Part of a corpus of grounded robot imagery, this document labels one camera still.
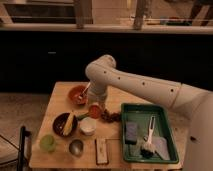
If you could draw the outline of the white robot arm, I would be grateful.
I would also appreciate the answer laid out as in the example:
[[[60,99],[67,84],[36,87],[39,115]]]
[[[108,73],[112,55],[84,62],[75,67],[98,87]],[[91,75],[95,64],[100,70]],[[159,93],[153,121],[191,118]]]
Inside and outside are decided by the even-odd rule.
[[[105,104],[107,88],[113,86],[188,118],[183,171],[213,171],[213,91],[119,71],[111,55],[90,62],[85,74],[90,103]]]

